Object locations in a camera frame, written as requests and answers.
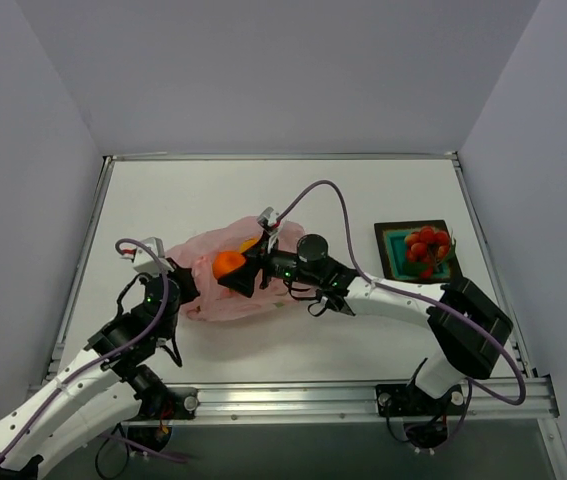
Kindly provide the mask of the orange fake fruit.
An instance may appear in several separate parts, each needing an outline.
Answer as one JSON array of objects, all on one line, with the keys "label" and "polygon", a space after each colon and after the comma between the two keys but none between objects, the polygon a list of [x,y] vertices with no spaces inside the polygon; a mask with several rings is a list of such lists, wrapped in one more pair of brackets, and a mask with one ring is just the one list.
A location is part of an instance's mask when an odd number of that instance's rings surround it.
[{"label": "orange fake fruit", "polygon": [[246,263],[244,255],[237,251],[219,252],[212,263],[212,273],[219,280],[235,270],[240,269]]}]

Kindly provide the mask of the pink plastic bag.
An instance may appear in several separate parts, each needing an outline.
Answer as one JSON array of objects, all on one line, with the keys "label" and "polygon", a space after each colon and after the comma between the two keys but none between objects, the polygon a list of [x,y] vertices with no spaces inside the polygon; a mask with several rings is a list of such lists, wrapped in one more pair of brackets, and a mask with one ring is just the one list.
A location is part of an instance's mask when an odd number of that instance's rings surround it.
[{"label": "pink plastic bag", "polygon": [[199,296],[181,306],[180,312],[194,321],[222,322],[264,314],[295,302],[280,280],[273,280],[251,298],[217,283],[212,263],[219,252],[239,251],[241,244],[259,237],[263,230],[255,216],[243,217],[230,225],[204,232],[166,251],[179,266],[192,270]]}]

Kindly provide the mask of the red fake berry cluster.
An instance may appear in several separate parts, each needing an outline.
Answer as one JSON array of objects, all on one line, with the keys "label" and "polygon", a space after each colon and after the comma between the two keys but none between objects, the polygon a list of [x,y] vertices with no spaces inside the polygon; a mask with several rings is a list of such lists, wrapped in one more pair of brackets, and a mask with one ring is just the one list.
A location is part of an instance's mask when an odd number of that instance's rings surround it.
[{"label": "red fake berry cluster", "polygon": [[403,272],[420,280],[443,282],[458,271],[456,239],[445,229],[426,225],[404,238]]}]

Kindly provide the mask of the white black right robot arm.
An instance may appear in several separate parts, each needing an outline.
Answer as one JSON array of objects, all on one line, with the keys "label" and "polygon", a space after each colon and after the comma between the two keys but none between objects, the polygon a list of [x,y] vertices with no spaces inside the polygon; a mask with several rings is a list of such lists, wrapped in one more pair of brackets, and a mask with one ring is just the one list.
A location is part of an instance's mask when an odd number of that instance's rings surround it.
[{"label": "white black right robot arm", "polygon": [[217,254],[212,271],[219,285],[247,298],[277,279],[287,287],[314,289],[317,302],[327,310],[386,317],[429,330],[437,348],[410,384],[432,399],[464,379],[488,379],[497,361],[507,356],[513,323],[471,280],[400,286],[373,278],[332,258],[320,235],[303,236],[289,252],[263,234],[242,252]]}]

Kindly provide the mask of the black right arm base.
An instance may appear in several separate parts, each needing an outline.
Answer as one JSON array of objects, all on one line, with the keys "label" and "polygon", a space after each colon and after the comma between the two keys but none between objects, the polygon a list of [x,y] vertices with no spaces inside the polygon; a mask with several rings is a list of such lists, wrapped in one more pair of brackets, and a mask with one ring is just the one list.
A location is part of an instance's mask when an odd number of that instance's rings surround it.
[{"label": "black right arm base", "polygon": [[381,383],[375,386],[378,414],[389,418],[459,416],[466,406],[459,385],[453,386],[442,397],[432,398],[412,382]]}]

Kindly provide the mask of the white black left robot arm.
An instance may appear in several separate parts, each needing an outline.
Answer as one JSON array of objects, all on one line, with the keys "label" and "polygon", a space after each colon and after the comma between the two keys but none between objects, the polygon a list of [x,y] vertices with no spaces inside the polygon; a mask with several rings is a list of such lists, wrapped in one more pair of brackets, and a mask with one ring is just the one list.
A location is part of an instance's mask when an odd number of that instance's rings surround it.
[{"label": "white black left robot arm", "polygon": [[178,312],[199,292],[188,269],[137,275],[144,298],[92,335],[59,374],[0,420],[0,479],[39,479],[107,428],[133,419],[190,420],[195,390],[175,392],[149,365],[155,353],[176,365]]}]

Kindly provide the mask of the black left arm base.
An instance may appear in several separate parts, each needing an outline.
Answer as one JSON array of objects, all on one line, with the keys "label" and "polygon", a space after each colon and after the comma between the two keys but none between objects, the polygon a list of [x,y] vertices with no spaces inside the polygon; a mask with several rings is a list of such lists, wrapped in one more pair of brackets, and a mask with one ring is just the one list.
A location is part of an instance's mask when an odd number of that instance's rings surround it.
[{"label": "black left arm base", "polygon": [[169,387],[160,394],[153,419],[193,420],[199,404],[199,391],[196,388]]}]

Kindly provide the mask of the yellow fake fruit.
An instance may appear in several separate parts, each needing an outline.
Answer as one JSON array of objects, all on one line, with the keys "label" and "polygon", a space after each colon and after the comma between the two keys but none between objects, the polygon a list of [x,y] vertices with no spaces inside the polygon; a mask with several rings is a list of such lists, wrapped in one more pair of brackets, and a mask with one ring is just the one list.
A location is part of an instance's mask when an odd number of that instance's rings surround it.
[{"label": "yellow fake fruit", "polygon": [[255,244],[257,244],[258,241],[259,241],[258,238],[251,238],[251,239],[249,239],[249,240],[244,241],[244,242],[241,244],[241,246],[240,246],[240,248],[239,248],[239,251],[240,251],[241,253],[243,253],[243,252],[249,250],[251,247],[253,247]]}]

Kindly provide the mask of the black square plate teal centre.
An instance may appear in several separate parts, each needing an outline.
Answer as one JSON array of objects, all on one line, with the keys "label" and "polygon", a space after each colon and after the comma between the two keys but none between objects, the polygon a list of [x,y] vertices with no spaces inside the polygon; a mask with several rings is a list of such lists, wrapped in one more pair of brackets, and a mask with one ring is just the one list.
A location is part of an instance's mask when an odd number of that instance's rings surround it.
[{"label": "black square plate teal centre", "polygon": [[462,276],[456,239],[444,220],[375,223],[384,277],[443,284]]}]

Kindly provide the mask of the aluminium front rail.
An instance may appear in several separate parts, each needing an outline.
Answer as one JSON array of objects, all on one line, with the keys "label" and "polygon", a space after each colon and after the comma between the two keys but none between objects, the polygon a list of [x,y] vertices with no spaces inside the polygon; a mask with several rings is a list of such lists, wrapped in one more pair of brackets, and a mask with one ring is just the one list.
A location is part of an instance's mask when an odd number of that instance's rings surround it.
[{"label": "aluminium front rail", "polygon": [[[247,383],[247,384],[171,384],[169,387],[194,387],[199,391],[199,406],[193,420],[156,420],[157,405],[144,407],[125,391],[122,384],[112,387],[81,407],[76,422],[102,431],[117,423],[133,426],[177,426],[229,424],[313,424],[368,423],[387,418],[413,424],[433,417],[389,418],[380,416],[375,386],[379,381],[310,382],[310,383]],[[459,416],[437,415],[440,419],[457,420],[545,420],[558,416],[552,385],[549,380],[534,378],[527,382],[523,404],[512,406],[478,387],[459,385],[466,406]]]}]

